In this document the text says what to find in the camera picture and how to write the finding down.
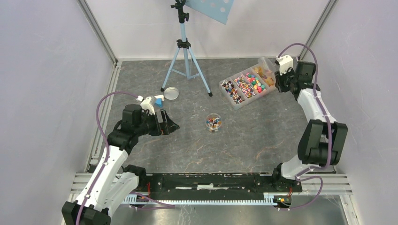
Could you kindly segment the clear plastic scoop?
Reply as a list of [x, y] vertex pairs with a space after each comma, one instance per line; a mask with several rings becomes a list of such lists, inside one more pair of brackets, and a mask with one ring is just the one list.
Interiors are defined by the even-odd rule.
[[270, 78], [272, 80], [272, 83], [275, 83], [276, 66], [274, 65], [272, 59], [269, 59], [267, 57], [259, 57], [258, 63], [261, 67], [263, 77], [265, 77], [266, 79]]

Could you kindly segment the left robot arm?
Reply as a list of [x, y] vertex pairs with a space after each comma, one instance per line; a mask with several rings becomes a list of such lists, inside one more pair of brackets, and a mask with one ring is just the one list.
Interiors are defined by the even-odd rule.
[[109, 225], [117, 208], [131, 191], [147, 186], [146, 170], [128, 165], [121, 177], [116, 174], [126, 161], [139, 137], [169, 135], [180, 127], [167, 112], [160, 110], [162, 122], [149, 104], [126, 105], [122, 119], [106, 138], [103, 155], [83, 191], [73, 202], [65, 202], [62, 215], [67, 225]]

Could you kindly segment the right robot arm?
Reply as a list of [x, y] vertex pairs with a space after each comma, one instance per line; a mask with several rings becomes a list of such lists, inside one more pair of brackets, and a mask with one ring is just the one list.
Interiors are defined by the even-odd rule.
[[299, 61], [295, 66], [290, 56], [275, 61], [276, 87], [279, 92], [290, 92], [302, 107], [307, 126], [299, 141], [297, 154], [280, 163], [272, 173], [271, 186], [284, 191], [294, 185], [301, 175], [313, 169], [337, 165], [343, 152], [348, 127], [327, 110], [320, 87], [315, 84], [315, 63]]

